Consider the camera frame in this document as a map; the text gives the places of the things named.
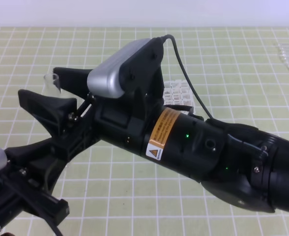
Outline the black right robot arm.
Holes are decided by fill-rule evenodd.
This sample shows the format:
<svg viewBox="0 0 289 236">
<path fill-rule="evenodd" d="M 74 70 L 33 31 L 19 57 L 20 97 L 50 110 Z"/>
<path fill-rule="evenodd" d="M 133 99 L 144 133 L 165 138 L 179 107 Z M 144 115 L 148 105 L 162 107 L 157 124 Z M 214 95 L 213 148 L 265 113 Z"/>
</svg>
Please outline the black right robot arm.
<svg viewBox="0 0 289 236">
<path fill-rule="evenodd" d="M 61 87 L 85 101 L 21 89 L 19 102 L 51 134 L 48 151 L 64 161 L 100 140 L 200 183 L 220 200 L 250 211 L 289 212 L 289 141 L 255 127 L 203 120 L 165 106 L 161 69 L 119 71 L 119 98 L 87 86 L 91 70 L 57 67 Z"/>
</svg>

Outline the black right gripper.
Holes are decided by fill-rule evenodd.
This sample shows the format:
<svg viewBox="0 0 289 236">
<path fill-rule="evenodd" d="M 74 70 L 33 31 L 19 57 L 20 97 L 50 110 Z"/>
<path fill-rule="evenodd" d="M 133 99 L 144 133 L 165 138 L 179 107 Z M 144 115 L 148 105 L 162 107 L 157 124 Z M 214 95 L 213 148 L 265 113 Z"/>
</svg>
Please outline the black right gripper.
<svg viewBox="0 0 289 236">
<path fill-rule="evenodd" d="M 91 69 L 55 67 L 63 90 L 82 99 L 91 93 L 87 77 Z M 153 128 L 163 111 L 163 76 L 152 82 L 149 91 L 136 89 L 120 98 L 94 96 L 92 126 L 96 136 L 139 156 L 146 156 L 146 147 Z M 77 99 L 44 96 L 33 91 L 18 91 L 20 106 L 32 115 L 52 137 L 63 134 L 68 115 L 77 110 Z"/>
</svg>

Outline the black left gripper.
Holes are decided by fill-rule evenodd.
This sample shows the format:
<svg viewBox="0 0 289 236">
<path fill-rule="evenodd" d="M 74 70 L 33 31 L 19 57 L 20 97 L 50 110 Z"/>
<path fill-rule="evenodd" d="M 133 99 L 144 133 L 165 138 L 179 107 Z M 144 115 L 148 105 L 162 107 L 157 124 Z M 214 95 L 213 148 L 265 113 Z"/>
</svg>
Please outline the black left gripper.
<svg viewBox="0 0 289 236">
<path fill-rule="evenodd" d="M 7 165 L 0 170 L 0 231 L 20 213 L 43 219 L 55 234 L 69 215 L 69 204 L 50 195 L 68 164 L 68 141 L 48 138 L 5 150 Z"/>
</svg>

